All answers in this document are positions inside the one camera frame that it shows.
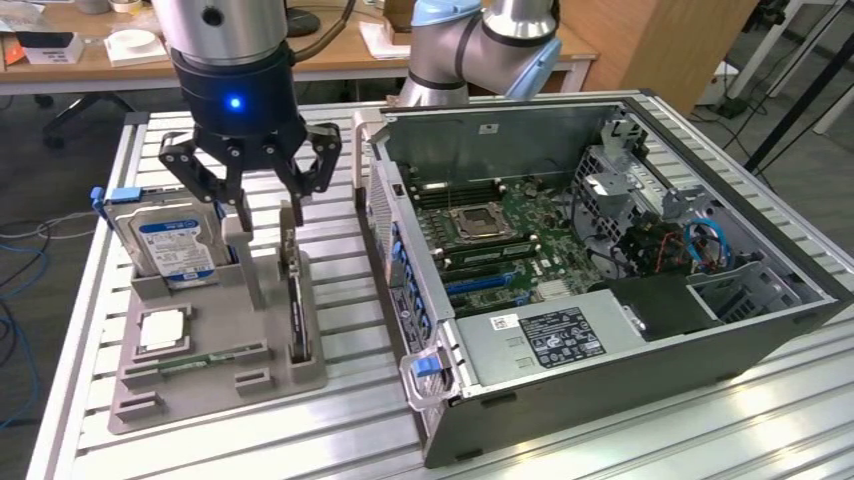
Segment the wooden desk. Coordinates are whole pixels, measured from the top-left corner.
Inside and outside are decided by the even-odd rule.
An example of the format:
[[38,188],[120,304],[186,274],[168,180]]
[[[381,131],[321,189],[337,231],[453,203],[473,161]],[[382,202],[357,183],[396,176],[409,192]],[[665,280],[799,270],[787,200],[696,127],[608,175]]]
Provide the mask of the wooden desk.
[[[340,0],[317,0],[302,7],[320,17],[324,31],[340,17],[340,4]],[[370,57],[358,33],[358,22],[378,22],[380,12],[360,1],[356,4],[346,28],[334,41],[312,59],[296,65],[293,76],[297,82],[405,76],[406,60],[376,60]],[[60,4],[49,4],[44,15],[57,30],[77,32],[93,43],[86,44],[80,62],[74,65],[30,65],[25,60],[9,65],[6,70],[0,72],[0,95],[141,90],[177,86],[169,62],[120,68],[112,68],[109,65],[101,40],[112,32],[113,25],[130,20],[130,15],[84,15],[72,5]],[[569,72],[561,81],[561,90],[577,91],[596,52],[568,28],[560,28],[557,32],[563,49],[555,70]],[[318,36],[320,33],[316,33],[302,38],[288,39],[290,48],[298,50]]]

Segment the white box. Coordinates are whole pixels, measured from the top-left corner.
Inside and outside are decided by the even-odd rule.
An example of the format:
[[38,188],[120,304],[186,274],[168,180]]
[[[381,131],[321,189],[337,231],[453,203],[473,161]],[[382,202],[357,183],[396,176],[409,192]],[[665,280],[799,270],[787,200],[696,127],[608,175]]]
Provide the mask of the white box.
[[703,96],[696,101],[696,105],[716,105],[720,103],[725,87],[732,85],[736,76],[737,69],[725,62],[720,62],[715,70],[715,75],[711,77],[708,85],[705,85]]
[[80,35],[74,33],[65,47],[33,48],[25,47],[22,43],[21,47],[26,54],[26,60],[33,65],[61,65],[77,63],[85,44]]
[[110,40],[114,35],[128,32],[129,30],[117,32],[104,39],[104,46],[106,47],[106,57],[109,57],[109,64],[113,67],[126,67],[130,65],[140,65],[142,63],[160,62],[169,59],[165,48],[162,47],[162,43],[160,42],[160,39],[153,35],[150,42],[144,45],[125,46],[121,42],[113,41],[114,39]]

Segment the blue latch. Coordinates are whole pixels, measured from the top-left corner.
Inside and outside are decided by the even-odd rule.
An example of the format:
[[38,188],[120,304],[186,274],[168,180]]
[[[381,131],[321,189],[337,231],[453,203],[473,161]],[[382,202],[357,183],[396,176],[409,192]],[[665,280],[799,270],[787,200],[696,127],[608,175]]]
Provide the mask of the blue latch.
[[138,202],[142,198],[142,189],[140,187],[116,188],[109,195],[110,203]]
[[94,210],[97,215],[104,220],[106,220],[106,223],[109,223],[109,218],[106,217],[106,212],[104,211],[104,191],[104,187],[94,187],[89,192],[89,199],[92,200],[92,209]]
[[417,378],[428,377],[429,375],[434,375],[441,372],[441,362],[438,362],[438,357],[430,355],[429,357],[414,360],[414,363],[412,364],[412,371]]

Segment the blue indicator light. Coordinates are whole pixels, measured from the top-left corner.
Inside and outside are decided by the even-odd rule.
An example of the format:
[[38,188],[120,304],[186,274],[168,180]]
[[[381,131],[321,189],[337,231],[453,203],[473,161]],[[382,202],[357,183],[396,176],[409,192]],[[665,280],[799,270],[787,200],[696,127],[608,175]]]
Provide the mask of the blue indicator light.
[[225,99],[225,105],[232,112],[241,112],[244,107],[242,98],[237,96],[228,97]]

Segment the floor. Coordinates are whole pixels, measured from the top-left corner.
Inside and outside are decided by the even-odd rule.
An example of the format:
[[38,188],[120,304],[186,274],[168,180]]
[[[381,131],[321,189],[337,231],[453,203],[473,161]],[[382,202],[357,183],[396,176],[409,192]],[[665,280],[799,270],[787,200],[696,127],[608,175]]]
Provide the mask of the floor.
[[[737,39],[729,53],[735,64],[744,64],[752,53],[760,34],[744,34]],[[757,77],[767,72],[772,62],[784,55],[793,44],[780,40]],[[825,63],[825,59],[812,55],[807,59],[795,79],[789,82],[783,96],[764,103],[767,115],[756,115],[739,135],[744,147],[753,150],[787,111],[793,99],[808,85],[811,78]],[[843,71],[812,104],[795,125],[789,136],[811,122],[832,99],[854,82],[854,73]],[[360,100],[382,99],[393,92],[393,82],[361,82]],[[300,103],[328,103],[341,100],[348,94],[356,100],[353,85],[340,83],[312,83],[297,85]],[[753,95],[760,97],[763,89]],[[128,102],[144,111],[184,110],[176,91],[129,92],[122,94]],[[0,160],[0,225],[22,220],[45,220],[89,208],[88,194],[92,186],[106,183],[114,148],[121,130],[121,114],[108,104],[100,104],[84,114],[65,129],[68,140],[64,150],[50,151],[41,145],[38,127],[54,115],[57,108],[66,106],[73,96],[54,96],[57,107],[38,109],[30,97],[18,97],[6,110],[0,111],[0,146],[3,149]],[[701,118],[715,115],[705,109],[695,112]],[[721,120],[735,129],[745,116]],[[723,144],[729,139],[723,127],[716,123],[697,123],[708,137]],[[767,179],[780,197],[827,234],[827,236],[854,253],[854,193],[849,188],[854,178],[854,115],[847,112],[836,122],[827,136],[805,134],[795,146],[768,169]],[[733,145],[728,148],[732,157],[744,161],[745,155]],[[93,217],[64,222],[54,235],[72,234],[92,228]],[[31,225],[2,227],[0,233],[25,231]],[[21,248],[38,248],[41,239],[15,241]],[[31,346],[42,394],[37,408],[29,409],[23,418],[37,419],[44,408],[52,372],[60,355],[65,325],[73,307],[77,282],[82,273],[88,252],[88,238],[56,240],[50,242],[49,267],[44,278],[25,293],[9,300],[9,306],[26,333]],[[0,274],[14,271],[27,260],[27,255],[0,251]],[[23,404],[29,395],[29,376],[23,356],[18,351],[9,363],[0,369],[0,422]],[[0,478],[22,478],[34,442],[37,427],[17,426],[0,430]]]

